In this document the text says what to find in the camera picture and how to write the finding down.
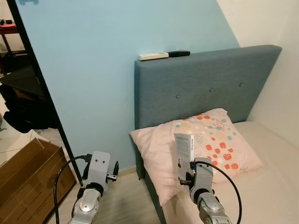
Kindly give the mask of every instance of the mattress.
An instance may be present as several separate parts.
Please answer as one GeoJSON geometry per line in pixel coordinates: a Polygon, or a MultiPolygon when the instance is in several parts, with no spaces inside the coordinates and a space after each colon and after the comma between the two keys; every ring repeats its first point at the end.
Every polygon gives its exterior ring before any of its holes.
{"type": "MultiPolygon", "coordinates": [[[[256,122],[235,124],[264,166],[233,178],[242,200],[242,224],[298,224],[299,150],[256,122]]],[[[232,223],[238,219],[238,201],[229,182],[213,184],[215,195],[232,223]]],[[[197,206],[188,188],[163,207],[168,224],[200,224],[197,206]]]]}

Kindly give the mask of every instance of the polka dot pillowcase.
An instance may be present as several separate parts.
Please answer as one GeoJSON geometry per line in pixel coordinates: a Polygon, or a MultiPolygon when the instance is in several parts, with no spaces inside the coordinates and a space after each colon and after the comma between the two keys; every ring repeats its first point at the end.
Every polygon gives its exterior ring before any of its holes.
{"type": "MultiPolygon", "coordinates": [[[[230,177],[262,166],[247,141],[236,130],[224,109],[213,109],[184,120],[131,132],[162,206],[182,186],[178,182],[174,133],[193,134],[195,157],[208,157],[230,177]]],[[[213,182],[225,177],[214,170],[213,182]]]]}

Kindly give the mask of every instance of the headboard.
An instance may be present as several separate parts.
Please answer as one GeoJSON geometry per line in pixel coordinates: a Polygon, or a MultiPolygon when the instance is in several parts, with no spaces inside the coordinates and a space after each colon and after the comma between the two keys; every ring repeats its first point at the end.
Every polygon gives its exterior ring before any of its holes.
{"type": "MultiPolygon", "coordinates": [[[[135,62],[135,128],[156,126],[214,108],[245,121],[281,47],[263,45],[135,62]]],[[[136,155],[139,178],[143,161],[136,155]]]]}

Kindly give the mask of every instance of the black cable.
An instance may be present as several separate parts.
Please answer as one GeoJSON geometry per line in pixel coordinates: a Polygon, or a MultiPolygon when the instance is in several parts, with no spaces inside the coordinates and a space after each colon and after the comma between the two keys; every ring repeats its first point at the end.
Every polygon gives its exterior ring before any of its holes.
{"type": "Polygon", "coordinates": [[[213,167],[214,169],[216,169],[220,173],[222,173],[229,180],[229,182],[233,185],[233,187],[235,189],[235,192],[237,194],[237,197],[238,197],[238,202],[239,202],[239,218],[238,218],[237,224],[240,224],[241,223],[241,218],[242,218],[242,202],[241,202],[241,197],[240,197],[238,188],[236,187],[235,183],[232,181],[232,179],[225,172],[223,172],[220,168],[214,166],[213,164],[210,164],[208,162],[203,162],[203,161],[197,161],[197,162],[195,162],[195,164],[205,164],[207,166],[213,167]]]}
{"type": "Polygon", "coordinates": [[[56,178],[55,178],[55,182],[54,182],[54,209],[55,209],[55,215],[56,215],[56,224],[59,224],[59,213],[58,213],[58,203],[57,203],[57,185],[58,185],[58,179],[62,173],[62,171],[64,170],[64,168],[67,167],[67,165],[69,163],[71,163],[72,161],[76,160],[76,159],[84,159],[85,156],[84,155],[81,155],[81,156],[77,156],[77,157],[74,157],[70,160],[67,161],[66,164],[64,164],[59,173],[57,174],[56,178]]]}

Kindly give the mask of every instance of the cardboard box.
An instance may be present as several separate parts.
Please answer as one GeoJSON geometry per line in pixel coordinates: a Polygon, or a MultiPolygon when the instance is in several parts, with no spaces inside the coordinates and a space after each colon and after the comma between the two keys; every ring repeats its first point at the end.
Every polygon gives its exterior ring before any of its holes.
{"type": "MultiPolygon", "coordinates": [[[[33,139],[0,167],[0,224],[42,224],[54,212],[53,186],[66,163],[61,147],[33,139]]],[[[66,167],[59,177],[62,201],[76,184],[66,167]]]]}

